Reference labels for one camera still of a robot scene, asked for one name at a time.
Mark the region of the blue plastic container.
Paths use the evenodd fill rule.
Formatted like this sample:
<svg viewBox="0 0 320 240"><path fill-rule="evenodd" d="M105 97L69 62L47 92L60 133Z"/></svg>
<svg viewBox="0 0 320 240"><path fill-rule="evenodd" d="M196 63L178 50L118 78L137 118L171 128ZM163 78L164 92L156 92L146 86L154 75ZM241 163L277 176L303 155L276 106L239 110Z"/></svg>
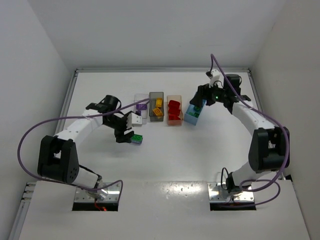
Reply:
<svg viewBox="0 0 320 240"><path fill-rule="evenodd" d="M184 114L184 121L186 123L189 123L191 125L194 125L196 126L197 125L197 122L198 122L198 119L200 117L200 114L202 112L202 109L203 107L206 105L206 100L203 99L202 100L202 107L199 108L193 104L189 104L188 105L188 108Z"/></svg>

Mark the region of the purple lego brick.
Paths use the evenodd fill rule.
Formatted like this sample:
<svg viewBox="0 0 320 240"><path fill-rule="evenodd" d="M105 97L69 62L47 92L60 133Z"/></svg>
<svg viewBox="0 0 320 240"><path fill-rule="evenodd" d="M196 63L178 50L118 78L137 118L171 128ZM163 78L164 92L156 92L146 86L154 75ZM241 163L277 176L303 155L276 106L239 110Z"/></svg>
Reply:
<svg viewBox="0 0 320 240"><path fill-rule="evenodd" d="M137 111L146 111L148 105L146 103L138 103L135 105Z"/></svg>

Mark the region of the red lego brick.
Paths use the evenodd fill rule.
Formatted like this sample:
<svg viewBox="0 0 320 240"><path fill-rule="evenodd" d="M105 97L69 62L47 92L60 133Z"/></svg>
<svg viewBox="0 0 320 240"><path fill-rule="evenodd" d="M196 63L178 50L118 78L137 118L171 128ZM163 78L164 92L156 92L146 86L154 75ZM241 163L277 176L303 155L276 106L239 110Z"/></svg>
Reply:
<svg viewBox="0 0 320 240"><path fill-rule="evenodd" d="M168 111L168 120L169 121L181 120L180 113L181 113L180 109L169 109L169 111Z"/></svg>

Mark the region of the yellow lego brick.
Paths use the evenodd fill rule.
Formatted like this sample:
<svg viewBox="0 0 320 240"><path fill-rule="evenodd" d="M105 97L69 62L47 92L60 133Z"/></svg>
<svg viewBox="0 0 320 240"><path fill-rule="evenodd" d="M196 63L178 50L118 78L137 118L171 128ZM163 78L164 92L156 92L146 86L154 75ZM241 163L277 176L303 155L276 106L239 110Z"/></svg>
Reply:
<svg viewBox="0 0 320 240"><path fill-rule="evenodd" d="M160 108L155 107L152 109L152 112L154 113L155 116L157 117L162 117L163 116L163 112L161 111Z"/></svg>

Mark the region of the yellow butterfly lego piece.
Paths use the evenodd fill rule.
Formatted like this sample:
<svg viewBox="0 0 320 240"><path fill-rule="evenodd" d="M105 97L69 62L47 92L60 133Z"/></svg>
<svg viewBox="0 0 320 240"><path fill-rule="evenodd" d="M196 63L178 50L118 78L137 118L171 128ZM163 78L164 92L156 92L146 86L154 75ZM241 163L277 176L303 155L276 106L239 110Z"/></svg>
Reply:
<svg viewBox="0 0 320 240"><path fill-rule="evenodd" d="M155 102L155 106L156 106L157 108L161 108L162 105L163 105L163 99L160 98L160 97L157 98L157 99L156 99L156 102Z"/></svg>

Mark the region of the purple curved lego piece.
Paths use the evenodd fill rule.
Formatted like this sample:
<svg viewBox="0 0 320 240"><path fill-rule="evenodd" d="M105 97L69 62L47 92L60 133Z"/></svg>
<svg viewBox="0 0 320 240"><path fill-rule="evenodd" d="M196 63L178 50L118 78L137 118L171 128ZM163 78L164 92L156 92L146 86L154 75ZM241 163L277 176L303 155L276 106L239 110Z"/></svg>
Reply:
<svg viewBox="0 0 320 240"><path fill-rule="evenodd" d="M142 139L132 139L132 140L131 140L131 143L132 143L132 144L135 144L135 145L141 145L142 142L143 142Z"/></svg>

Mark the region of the red flower lego piece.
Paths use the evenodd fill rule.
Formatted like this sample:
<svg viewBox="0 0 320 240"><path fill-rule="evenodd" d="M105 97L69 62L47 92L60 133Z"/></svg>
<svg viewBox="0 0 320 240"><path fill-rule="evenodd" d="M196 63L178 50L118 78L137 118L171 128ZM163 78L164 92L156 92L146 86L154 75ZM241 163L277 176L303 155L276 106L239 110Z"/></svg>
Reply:
<svg viewBox="0 0 320 240"><path fill-rule="evenodd" d="M170 100L168 102L168 109L177 109L177 110L180 110L181 109L181 103L179 101L176 101L176 100Z"/></svg>

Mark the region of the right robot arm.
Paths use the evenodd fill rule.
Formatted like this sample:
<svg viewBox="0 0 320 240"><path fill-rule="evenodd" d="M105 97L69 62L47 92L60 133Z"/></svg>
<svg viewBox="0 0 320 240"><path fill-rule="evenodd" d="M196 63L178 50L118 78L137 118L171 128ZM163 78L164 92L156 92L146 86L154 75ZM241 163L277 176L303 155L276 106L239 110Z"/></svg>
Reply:
<svg viewBox="0 0 320 240"><path fill-rule="evenodd" d="M254 111L251 99L241 94L242 78L228 74L226 79L217 71L206 73L210 82L200 85L190 104L196 108L222 103L231 115L237 118L250 133L252 139L248 161L239 169L229 172L225 180L225 190L229 193L247 190L252 182L281 167L287 168L290 160L286 155L286 140L289 130L280 128L262 114Z"/></svg>

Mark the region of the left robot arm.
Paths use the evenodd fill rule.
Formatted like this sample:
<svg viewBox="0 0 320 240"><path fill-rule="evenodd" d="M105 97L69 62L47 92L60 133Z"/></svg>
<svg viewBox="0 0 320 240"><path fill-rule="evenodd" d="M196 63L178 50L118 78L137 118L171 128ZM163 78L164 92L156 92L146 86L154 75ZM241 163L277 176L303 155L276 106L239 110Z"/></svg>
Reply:
<svg viewBox="0 0 320 240"><path fill-rule="evenodd" d="M117 143L131 143L133 124L141 117L133 111L121 117L115 114L120 100L106 95L99 103L90 103L81 118L54 136L45 136L40 143L37 173L43 178L85 189L99 188L101 176L79 164L77 148L97 128L114 130Z"/></svg>

